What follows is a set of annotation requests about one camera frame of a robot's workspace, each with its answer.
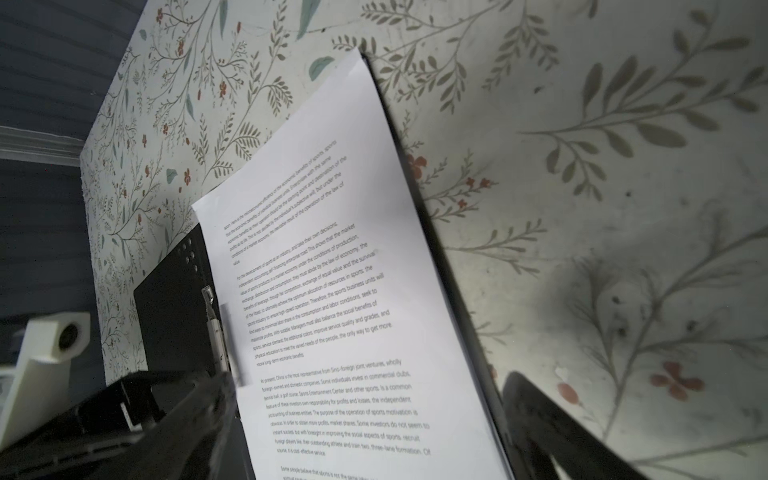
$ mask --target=white paper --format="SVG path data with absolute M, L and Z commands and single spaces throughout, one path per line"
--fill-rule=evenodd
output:
M 194 209 L 257 478 L 508 478 L 359 52 Z

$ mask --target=floral wallpaper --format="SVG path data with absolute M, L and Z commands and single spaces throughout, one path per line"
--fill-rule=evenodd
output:
M 81 155 L 108 381 L 133 288 L 346 51 L 492 372 L 645 475 L 768 467 L 768 5 L 150 0 Z

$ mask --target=metal clip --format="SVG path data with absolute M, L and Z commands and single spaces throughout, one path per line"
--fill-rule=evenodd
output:
M 221 322 L 216 318 L 214 312 L 214 289 L 206 285 L 201 290 L 203 300 L 205 301 L 205 312 L 208 317 L 206 326 L 208 327 L 208 338 L 210 347 L 214 351 L 214 358 L 218 372 L 229 372 L 230 363 L 227 358 L 227 345 L 224 343 L 224 334 L 221 330 Z

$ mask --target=white object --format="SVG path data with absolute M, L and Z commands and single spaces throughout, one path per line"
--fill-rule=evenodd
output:
M 357 50 L 194 209 L 256 478 L 508 478 Z
M 0 376 L 12 377 L 0 412 L 0 450 L 69 407 L 70 361 L 85 350 L 90 336 L 88 313 L 56 313 L 27 322 L 16 365 L 0 370 Z
M 80 167 L 83 140 L 0 125 L 0 158 Z

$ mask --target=gray wall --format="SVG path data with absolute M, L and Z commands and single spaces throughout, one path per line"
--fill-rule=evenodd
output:
M 85 139 L 146 0 L 6 0 L 0 125 Z
M 80 169 L 0 160 L 0 335 L 61 311 L 91 312 L 91 342 L 71 368 L 77 402 L 104 386 Z

